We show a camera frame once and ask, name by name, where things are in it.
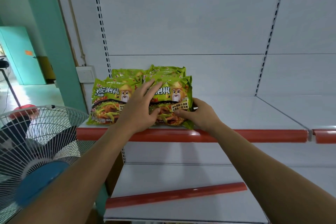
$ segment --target forearm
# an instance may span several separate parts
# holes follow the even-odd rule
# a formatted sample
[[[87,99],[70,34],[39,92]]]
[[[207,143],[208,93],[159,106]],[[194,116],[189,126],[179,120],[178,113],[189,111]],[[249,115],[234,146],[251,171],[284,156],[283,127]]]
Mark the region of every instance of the forearm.
[[[336,199],[225,124],[210,131],[266,215],[276,223],[335,222]]]
[[[24,209],[13,220],[14,223],[84,223],[115,159],[130,136],[113,125]]]

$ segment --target green wall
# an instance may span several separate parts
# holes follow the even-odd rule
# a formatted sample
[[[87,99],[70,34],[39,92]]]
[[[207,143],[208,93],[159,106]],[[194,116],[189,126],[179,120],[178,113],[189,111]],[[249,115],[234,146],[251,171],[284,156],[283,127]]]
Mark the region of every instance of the green wall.
[[[29,0],[65,106],[86,112],[58,0]]]

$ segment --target left hand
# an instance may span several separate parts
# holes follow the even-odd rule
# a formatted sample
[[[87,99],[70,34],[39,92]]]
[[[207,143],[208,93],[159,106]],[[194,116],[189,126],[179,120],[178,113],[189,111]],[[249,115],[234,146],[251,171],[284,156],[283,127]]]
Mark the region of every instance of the left hand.
[[[162,82],[158,82],[150,88],[153,83],[154,79],[144,83],[134,91],[132,97],[120,112],[115,126],[122,127],[133,135],[154,125],[160,108],[155,109],[151,114],[149,114],[148,108],[154,94],[161,88]]]

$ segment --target blue fan hub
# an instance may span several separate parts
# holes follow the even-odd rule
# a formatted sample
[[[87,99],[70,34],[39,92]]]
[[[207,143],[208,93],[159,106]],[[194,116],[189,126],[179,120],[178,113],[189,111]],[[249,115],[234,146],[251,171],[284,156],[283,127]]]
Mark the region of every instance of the blue fan hub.
[[[69,164],[66,162],[55,161],[37,168],[27,175],[18,186],[15,193],[15,202],[20,207],[26,207],[68,167]]]

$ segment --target hand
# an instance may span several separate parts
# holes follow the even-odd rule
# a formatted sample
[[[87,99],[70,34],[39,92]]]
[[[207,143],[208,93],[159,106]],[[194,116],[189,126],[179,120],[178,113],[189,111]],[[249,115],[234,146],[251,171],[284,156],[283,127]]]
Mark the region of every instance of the hand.
[[[149,89],[153,83],[154,79],[144,83],[134,91],[132,97],[120,112],[119,119],[115,123],[116,126],[122,127],[133,135],[154,125],[160,108],[155,109],[151,114],[149,114],[148,108],[154,94],[162,86],[162,82],[158,82]]]
[[[198,107],[195,112],[176,110],[174,114],[191,120],[197,127],[207,132],[217,124],[222,123],[210,105],[198,98],[192,100]]]

